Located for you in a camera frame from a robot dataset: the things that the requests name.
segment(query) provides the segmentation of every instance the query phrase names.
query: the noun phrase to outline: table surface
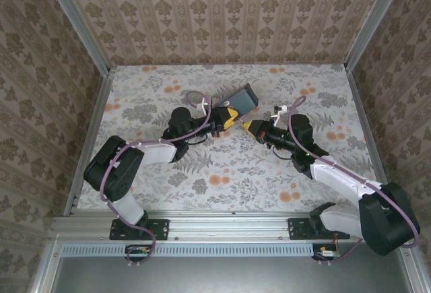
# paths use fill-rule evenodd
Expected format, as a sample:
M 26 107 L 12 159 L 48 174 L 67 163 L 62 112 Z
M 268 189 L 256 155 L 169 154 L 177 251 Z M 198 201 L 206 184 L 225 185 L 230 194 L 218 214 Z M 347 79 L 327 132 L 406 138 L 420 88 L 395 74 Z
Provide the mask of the table surface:
M 111 135 L 158 139 L 185 94 L 199 90 L 217 102 L 250 83 L 259 107 L 244 121 L 268 119 L 274 105 L 307 95 L 298 112 L 314 127 L 314 141 L 338 162 L 375 179 L 364 134 L 342 65 L 192 65 L 118 67 L 93 155 Z M 193 117 L 203 113 L 190 108 Z M 278 127 L 286 128 L 287 115 Z M 191 146 L 174 164 L 142 166 L 132 192 L 145 209 L 173 211 L 310 211 L 328 201 L 349 205 L 327 185 L 298 174 L 237 122 L 219 138 Z M 79 209 L 106 208 L 84 183 Z

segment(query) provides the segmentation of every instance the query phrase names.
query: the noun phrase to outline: vent grille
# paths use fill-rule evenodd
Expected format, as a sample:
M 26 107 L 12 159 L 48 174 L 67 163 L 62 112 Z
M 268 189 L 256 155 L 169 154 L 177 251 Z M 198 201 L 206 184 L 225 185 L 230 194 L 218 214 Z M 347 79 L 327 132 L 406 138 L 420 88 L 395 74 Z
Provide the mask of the vent grille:
M 62 257 L 124 257 L 126 244 L 65 244 Z M 293 257 L 313 256 L 312 244 L 168 244 L 154 257 Z

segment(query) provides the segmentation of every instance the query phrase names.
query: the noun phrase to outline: patterned wall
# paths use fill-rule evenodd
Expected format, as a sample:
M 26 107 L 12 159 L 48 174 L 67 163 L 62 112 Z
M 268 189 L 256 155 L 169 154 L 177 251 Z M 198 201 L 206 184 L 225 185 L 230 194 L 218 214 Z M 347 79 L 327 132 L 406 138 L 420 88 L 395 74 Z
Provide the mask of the patterned wall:
M 388 179 L 409 193 L 431 265 L 431 0 L 393 0 L 354 77 Z
M 0 292 L 37 270 L 100 80 L 57 0 L 0 0 Z
M 374 0 L 75 0 L 111 65 L 343 63 Z

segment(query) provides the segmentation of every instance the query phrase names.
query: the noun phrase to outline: floral tablecloth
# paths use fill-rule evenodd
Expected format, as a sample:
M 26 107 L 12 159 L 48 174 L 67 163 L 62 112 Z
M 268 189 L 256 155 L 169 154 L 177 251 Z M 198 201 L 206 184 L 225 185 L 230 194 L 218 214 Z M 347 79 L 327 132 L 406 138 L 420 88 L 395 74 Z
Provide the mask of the floral tablecloth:
M 187 106 L 189 90 L 202 91 L 217 102 L 247 82 L 259 107 L 244 121 L 268 119 L 274 105 L 307 95 L 298 112 L 309 117 L 315 142 L 348 168 L 375 179 L 342 65 L 118 67 L 93 154 L 111 135 L 131 141 L 158 139 L 172 110 Z M 194 117 L 203 115 L 190 111 Z M 287 115 L 278 127 L 286 123 Z M 327 185 L 298 174 L 291 162 L 257 143 L 239 122 L 221 137 L 210 136 L 191 146 L 177 163 L 142 167 L 132 191 L 146 209 L 176 211 L 310 211 L 327 201 L 348 204 Z M 105 207 L 85 183 L 78 208 Z

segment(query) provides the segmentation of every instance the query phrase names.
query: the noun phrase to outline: floral wallpaper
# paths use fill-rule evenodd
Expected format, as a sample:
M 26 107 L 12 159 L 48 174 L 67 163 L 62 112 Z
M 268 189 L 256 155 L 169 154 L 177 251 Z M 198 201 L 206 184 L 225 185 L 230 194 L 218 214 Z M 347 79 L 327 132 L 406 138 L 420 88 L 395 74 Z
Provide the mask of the floral wallpaper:
M 343 65 L 170 65 L 118 67 L 93 155 L 111 135 L 158 139 L 173 109 L 187 106 L 185 94 L 199 90 L 214 101 L 250 83 L 259 106 L 244 121 L 269 119 L 275 105 L 291 104 L 314 127 L 314 140 L 345 166 L 375 179 Z M 278 127 L 286 128 L 287 115 Z M 279 152 L 279 156 L 288 156 Z M 216 211 L 310 211 L 328 201 L 348 201 L 330 187 L 299 174 L 237 122 L 221 137 L 190 146 L 177 163 L 140 168 L 132 192 L 146 209 Z M 106 208 L 87 183 L 78 208 Z
M 101 77 L 57 0 L 0 0 L 0 292 L 26 292 Z
M 387 178 L 408 192 L 431 266 L 431 0 L 393 0 L 354 77 Z
M 75 0 L 111 65 L 343 63 L 374 0 Z

